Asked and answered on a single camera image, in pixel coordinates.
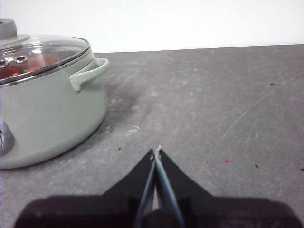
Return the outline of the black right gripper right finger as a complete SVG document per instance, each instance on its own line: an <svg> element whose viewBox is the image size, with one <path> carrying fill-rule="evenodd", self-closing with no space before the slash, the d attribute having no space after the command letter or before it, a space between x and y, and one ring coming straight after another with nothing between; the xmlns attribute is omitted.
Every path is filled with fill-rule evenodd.
<svg viewBox="0 0 304 228"><path fill-rule="evenodd" d="M265 198L214 196L188 177L163 151L159 159L187 228L299 228L285 203Z"/></svg>

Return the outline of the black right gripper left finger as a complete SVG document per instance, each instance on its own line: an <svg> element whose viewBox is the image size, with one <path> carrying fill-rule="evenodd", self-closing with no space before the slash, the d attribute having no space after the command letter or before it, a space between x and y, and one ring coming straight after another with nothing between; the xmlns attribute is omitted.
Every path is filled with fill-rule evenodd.
<svg viewBox="0 0 304 228"><path fill-rule="evenodd" d="M27 204L16 228L133 228L153 191L154 154L149 150L135 167L102 195L55 195Z"/></svg>

